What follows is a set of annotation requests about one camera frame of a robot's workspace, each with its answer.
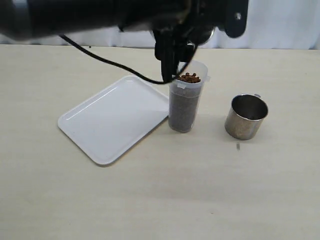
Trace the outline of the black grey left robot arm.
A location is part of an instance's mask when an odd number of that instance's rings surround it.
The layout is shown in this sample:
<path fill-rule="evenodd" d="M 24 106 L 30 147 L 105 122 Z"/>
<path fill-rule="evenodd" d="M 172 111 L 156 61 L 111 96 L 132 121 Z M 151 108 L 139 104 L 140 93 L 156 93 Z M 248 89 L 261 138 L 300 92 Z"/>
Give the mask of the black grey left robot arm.
<path fill-rule="evenodd" d="M 197 48 L 219 29 L 230 38 L 245 33 L 247 0 L 3 0 L 0 32 L 16 40 L 117 27 L 150 31 L 161 63 L 162 84 L 171 83 L 190 64 Z"/>

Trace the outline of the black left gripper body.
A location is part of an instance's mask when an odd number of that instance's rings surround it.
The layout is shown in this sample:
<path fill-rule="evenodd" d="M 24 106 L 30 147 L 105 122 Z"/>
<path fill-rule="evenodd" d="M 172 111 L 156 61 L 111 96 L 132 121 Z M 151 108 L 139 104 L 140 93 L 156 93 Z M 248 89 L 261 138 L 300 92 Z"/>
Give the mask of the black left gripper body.
<path fill-rule="evenodd" d="M 247 27 L 248 0 L 192 0 L 185 20 L 166 30 L 153 30 L 154 56 L 161 61 L 165 50 L 174 50 L 180 62 L 188 62 L 202 28 L 213 26 L 229 38 L 241 37 Z"/>

